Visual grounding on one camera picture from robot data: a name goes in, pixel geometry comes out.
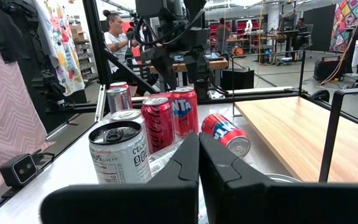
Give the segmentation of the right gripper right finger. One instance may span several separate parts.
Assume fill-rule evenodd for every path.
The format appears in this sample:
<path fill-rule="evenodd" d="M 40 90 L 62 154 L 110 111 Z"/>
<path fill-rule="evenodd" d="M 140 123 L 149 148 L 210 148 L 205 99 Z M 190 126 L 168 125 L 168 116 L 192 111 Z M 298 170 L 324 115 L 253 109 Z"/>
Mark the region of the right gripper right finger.
<path fill-rule="evenodd" d="M 279 183 L 206 133 L 200 176 L 213 224 L 358 224 L 358 184 Z"/>

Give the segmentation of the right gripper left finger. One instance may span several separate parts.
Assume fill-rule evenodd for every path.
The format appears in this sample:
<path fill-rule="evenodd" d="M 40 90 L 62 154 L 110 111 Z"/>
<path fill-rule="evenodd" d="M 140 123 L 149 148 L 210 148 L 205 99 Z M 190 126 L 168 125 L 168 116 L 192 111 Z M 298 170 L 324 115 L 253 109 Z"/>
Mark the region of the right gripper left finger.
<path fill-rule="evenodd" d="M 70 185 L 48 194 L 42 224 L 197 224 L 200 142 L 190 134 L 145 184 Z"/>

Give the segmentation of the white Celsius can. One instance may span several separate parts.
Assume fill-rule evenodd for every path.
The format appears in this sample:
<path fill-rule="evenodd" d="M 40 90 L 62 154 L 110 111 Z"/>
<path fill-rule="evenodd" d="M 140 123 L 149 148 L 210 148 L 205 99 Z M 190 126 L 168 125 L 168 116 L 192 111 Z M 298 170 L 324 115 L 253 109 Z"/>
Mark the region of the white Celsius can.
<path fill-rule="evenodd" d="M 149 166 L 152 177 L 165 167 L 183 141 L 184 139 L 180 139 L 172 145 L 167 146 L 166 148 L 163 148 L 149 156 Z"/>
<path fill-rule="evenodd" d="M 139 123 L 104 124 L 90 132 L 88 140 L 99 183 L 136 184 L 151 179 L 149 150 Z"/>

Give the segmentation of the red Fanta can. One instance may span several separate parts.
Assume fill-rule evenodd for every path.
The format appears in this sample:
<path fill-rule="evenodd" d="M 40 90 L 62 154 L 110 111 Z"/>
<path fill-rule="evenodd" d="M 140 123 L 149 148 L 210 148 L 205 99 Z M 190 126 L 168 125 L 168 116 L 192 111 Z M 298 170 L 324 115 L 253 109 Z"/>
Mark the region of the red Fanta can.
<path fill-rule="evenodd" d="M 194 88 L 192 86 L 177 87 L 172 91 L 170 101 L 175 134 L 186 137 L 190 133 L 199 133 L 198 99 Z"/>
<path fill-rule="evenodd" d="M 221 114 L 208 115 L 201 130 L 208 133 L 237 157 L 245 157 L 251 147 L 248 134 Z"/>

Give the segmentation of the red Coke Zero can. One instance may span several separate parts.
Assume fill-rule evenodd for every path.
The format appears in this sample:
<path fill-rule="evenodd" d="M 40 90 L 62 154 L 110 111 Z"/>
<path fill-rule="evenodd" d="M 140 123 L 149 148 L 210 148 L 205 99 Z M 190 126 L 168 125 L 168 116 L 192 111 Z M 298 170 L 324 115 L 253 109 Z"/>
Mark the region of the red Coke Zero can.
<path fill-rule="evenodd" d="M 175 142 L 173 112 L 167 97 L 148 98 L 142 102 L 142 116 L 150 154 Z"/>

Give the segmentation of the blue silver Red Bull can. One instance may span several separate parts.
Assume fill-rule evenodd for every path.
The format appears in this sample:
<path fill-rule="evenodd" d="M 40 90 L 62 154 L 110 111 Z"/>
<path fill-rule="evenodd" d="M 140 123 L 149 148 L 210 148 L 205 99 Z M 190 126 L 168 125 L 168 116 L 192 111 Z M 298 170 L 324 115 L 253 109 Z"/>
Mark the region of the blue silver Red Bull can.
<path fill-rule="evenodd" d="M 132 108 L 129 90 L 124 87 L 112 88 L 106 91 L 110 113 Z"/>

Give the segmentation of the black equipment box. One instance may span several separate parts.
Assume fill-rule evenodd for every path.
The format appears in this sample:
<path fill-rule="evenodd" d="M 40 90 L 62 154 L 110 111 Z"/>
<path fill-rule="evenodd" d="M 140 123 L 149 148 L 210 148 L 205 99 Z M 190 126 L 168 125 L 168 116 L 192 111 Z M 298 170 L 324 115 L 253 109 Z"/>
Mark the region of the black equipment box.
<path fill-rule="evenodd" d="M 250 69 L 235 68 L 221 72 L 221 87 L 224 90 L 243 90 L 254 87 L 254 71 Z"/>

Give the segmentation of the storage rack with boxes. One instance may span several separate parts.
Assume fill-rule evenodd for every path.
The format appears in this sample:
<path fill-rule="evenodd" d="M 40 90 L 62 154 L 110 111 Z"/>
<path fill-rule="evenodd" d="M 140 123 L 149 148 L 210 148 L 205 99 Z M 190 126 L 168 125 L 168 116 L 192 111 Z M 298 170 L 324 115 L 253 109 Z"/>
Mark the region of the storage rack with boxes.
<path fill-rule="evenodd" d="M 80 72 L 85 86 L 98 80 L 96 64 L 93 61 L 93 50 L 87 33 L 83 30 L 79 21 L 69 22 L 71 35 L 75 44 L 75 50 L 80 64 Z"/>

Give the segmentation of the person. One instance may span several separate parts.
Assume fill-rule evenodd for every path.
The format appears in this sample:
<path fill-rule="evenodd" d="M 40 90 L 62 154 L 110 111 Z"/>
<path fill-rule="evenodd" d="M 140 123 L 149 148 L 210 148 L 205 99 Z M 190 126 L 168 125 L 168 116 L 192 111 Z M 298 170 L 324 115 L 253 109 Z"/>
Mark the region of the person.
<path fill-rule="evenodd" d="M 295 29 L 298 31 L 298 35 L 296 37 L 296 46 L 298 49 L 300 49 L 301 46 L 305 45 L 308 41 L 307 35 L 300 35 L 300 33 L 305 33 L 308 31 L 307 25 L 305 24 L 305 20 L 303 17 L 298 19 Z"/>
<path fill-rule="evenodd" d="M 220 54 L 225 54 L 227 52 L 227 39 L 231 35 L 231 30 L 226 25 L 225 18 L 219 19 L 219 26 L 216 31 L 216 51 Z"/>
<path fill-rule="evenodd" d="M 129 40 L 127 35 L 123 33 L 123 20 L 120 15 L 104 10 L 103 15 L 106 17 L 106 23 L 108 31 L 104 33 L 105 43 L 107 44 L 109 51 L 115 55 L 119 61 L 127 63 L 125 54 L 128 49 Z M 127 82 L 130 86 L 135 86 L 136 82 L 131 79 L 131 76 L 127 76 L 124 72 L 115 66 L 115 64 L 109 62 L 111 68 L 112 79 L 114 82 Z"/>

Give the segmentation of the black lattice stand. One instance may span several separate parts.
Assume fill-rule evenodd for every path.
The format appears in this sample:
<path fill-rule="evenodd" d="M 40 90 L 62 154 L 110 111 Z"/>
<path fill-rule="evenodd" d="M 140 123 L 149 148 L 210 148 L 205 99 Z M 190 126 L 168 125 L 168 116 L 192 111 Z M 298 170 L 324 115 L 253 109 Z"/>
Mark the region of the black lattice stand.
<path fill-rule="evenodd" d="M 45 98 L 47 113 L 72 111 L 75 102 L 64 95 L 65 88 L 58 81 L 56 68 L 51 62 L 48 44 L 43 35 L 39 34 L 38 28 L 30 29 L 29 34 L 40 69 L 40 75 L 34 75 L 32 79 L 32 87 Z"/>

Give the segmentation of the floral printed cloth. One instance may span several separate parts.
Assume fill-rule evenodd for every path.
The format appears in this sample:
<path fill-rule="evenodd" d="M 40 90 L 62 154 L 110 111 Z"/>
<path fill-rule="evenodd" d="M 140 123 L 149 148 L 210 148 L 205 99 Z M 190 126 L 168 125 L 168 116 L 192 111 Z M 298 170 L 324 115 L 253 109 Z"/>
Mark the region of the floral printed cloth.
<path fill-rule="evenodd" d="M 59 0 L 34 0 L 48 43 L 49 57 L 65 96 L 84 90 L 85 83 L 65 10 Z"/>

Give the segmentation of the colourful mural panel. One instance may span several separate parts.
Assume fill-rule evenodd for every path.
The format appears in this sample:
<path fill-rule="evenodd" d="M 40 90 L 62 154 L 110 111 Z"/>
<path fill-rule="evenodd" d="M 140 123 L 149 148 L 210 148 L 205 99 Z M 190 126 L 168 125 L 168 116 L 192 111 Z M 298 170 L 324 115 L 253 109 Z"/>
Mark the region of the colourful mural panel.
<path fill-rule="evenodd" d="M 358 0 L 342 0 L 336 4 L 333 29 L 331 32 L 330 52 L 343 53 L 351 38 L 350 26 L 358 23 Z"/>

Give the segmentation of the black cloth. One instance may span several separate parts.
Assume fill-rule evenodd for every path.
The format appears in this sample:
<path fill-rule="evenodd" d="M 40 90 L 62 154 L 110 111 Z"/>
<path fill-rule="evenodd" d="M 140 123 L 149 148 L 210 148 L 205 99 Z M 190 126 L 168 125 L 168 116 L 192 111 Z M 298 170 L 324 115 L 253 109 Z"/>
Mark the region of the black cloth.
<path fill-rule="evenodd" d="M 24 38 L 11 16 L 0 8 L 0 54 L 5 63 L 30 59 Z"/>

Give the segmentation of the wooden shelf with black frame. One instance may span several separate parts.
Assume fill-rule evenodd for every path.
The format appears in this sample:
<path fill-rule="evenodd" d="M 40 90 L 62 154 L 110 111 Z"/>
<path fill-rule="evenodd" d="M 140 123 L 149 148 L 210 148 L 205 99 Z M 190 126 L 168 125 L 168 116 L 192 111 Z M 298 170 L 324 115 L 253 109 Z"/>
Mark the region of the wooden shelf with black frame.
<path fill-rule="evenodd" d="M 337 90 L 328 104 L 298 87 L 289 97 L 234 106 L 295 178 L 358 183 L 358 118 L 341 109 L 348 94 L 358 89 Z"/>

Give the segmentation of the silver aluminium rail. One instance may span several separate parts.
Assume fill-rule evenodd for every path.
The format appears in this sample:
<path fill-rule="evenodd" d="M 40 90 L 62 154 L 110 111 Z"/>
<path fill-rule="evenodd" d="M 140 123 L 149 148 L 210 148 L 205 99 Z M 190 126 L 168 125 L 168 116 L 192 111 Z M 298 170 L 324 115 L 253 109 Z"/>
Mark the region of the silver aluminium rail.
<path fill-rule="evenodd" d="M 96 105 L 96 111 L 95 111 L 95 117 L 94 117 L 95 122 L 99 122 L 103 119 L 105 104 L 106 104 L 106 85 L 100 85 L 98 102 Z"/>

